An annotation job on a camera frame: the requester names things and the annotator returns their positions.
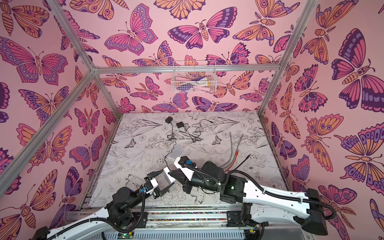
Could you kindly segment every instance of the white wire mesh basket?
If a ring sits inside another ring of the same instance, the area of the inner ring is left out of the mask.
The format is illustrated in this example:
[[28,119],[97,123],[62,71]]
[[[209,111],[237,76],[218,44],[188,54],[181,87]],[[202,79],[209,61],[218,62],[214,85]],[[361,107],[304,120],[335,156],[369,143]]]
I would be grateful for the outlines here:
[[216,75],[216,62],[212,65],[205,65],[207,61],[197,60],[194,61],[191,70],[185,64],[188,61],[174,61],[173,73],[171,78],[172,92],[174,93],[189,93],[189,92],[206,92],[216,93],[217,75]]

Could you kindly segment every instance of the wire basket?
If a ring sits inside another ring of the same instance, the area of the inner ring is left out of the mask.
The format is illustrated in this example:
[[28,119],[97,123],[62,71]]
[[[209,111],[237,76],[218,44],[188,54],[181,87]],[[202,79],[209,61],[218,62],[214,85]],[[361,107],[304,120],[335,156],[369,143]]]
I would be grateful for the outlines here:
[[187,61],[174,61],[173,73],[171,78],[172,92],[174,93],[189,93],[189,92],[206,92],[216,93],[217,75],[216,61],[212,61],[212,65],[205,65],[207,61],[194,61],[196,65],[191,70],[190,66],[186,69],[185,66],[177,66],[175,63]]

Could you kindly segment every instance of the pink wallpaper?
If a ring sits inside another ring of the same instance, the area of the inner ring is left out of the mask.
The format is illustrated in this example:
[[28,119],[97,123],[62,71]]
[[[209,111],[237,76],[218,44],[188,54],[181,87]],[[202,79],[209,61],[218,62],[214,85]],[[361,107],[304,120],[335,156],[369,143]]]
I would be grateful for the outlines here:
[[[42,1],[0,5],[1,174],[86,70],[73,51],[61,50],[60,28]],[[60,224],[79,203],[113,127],[103,109],[108,105],[92,83],[1,198],[0,239],[29,239],[40,227]],[[91,120],[89,131],[79,126],[83,117]],[[94,150],[92,160],[86,161],[85,144]]]
[[172,66],[192,55],[218,64],[268,63],[280,58],[304,4],[257,0],[142,0],[90,3],[62,0],[96,66]]
[[381,7],[320,0],[293,53],[300,71],[281,79],[264,114],[292,189],[317,189],[338,210],[318,239],[384,237]]
[[[218,78],[218,88],[214,94],[173,93],[170,85],[171,73],[162,73],[159,79],[150,73],[136,76],[102,74],[100,77],[122,113],[254,111],[260,106],[273,73],[227,72],[225,76]],[[213,106],[212,109],[206,109],[208,105]]]

